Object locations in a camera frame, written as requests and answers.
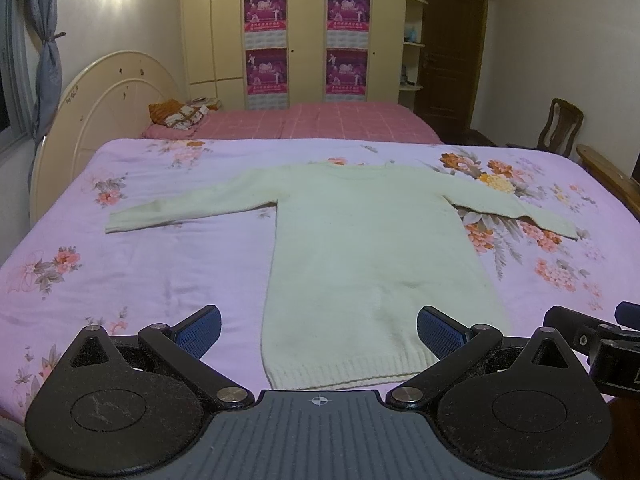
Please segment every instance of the pink mattress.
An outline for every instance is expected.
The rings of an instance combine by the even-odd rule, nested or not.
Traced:
[[[433,129],[393,103],[302,104],[289,110],[216,112],[190,130],[152,124],[144,139],[352,139],[440,144]]]
[[[613,321],[620,301],[640,302],[640,224],[580,167],[556,155],[335,139],[114,140],[0,268],[0,410],[23,419],[83,326],[135,334],[152,322],[175,324],[206,304],[219,307],[223,327],[203,361],[256,395],[268,388],[260,325],[274,208],[120,234],[105,235],[104,226],[110,212],[249,168],[328,159],[430,166],[572,220],[578,241],[460,210],[507,310],[509,335],[530,335],[555,304]],[[483,322],[482,312],[476,322]]]

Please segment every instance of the cream sweater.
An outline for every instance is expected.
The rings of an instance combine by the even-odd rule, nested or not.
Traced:
[[[275,389],[402,381],[436,358],[416,318],[433,305],[510,332],[503,305],[452,205],[576,238],[575,227],[513,195],[407,166],[307,164],[248,171],[217,186],[111,215],[108,233],[277,204],[262,322]]]

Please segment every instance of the purple poster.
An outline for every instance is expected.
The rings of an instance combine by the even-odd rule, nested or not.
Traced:
[[[329,48],[367,48],[371,0],[327,0]]]
[[[246,51],[246,92],[249,110],[287,108],[287,49]]]
[[[367,51],[327,49],[325,100],[364,101],[366,91]]]
[[[244,0],[244,47],[287,46],[287,0]]]

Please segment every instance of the headboard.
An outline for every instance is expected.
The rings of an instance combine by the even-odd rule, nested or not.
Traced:
[[[66,88],[53,126],[40,145],[31,177],[31,225],[106,142],[139,138],[149,126],[148,105],[182,99],[175,81],[142,52],[109,54]]]

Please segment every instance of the chair back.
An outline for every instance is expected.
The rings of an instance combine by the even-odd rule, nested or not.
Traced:
[[[556,110],[558,111],[558,121],[556,127],[551,131],[551,127],[554,124],[554,118],[556,117]],[[564,99],[553,99],[551,101],[551,108],[549,109],[549,118],[545,124],[540,138],[538,139],[538,150],[544,152],[557,153],[562,156],[569,156],[571,150],[574,147],[574,140],[582,126],[582,120],[584,114],[575,105]]]

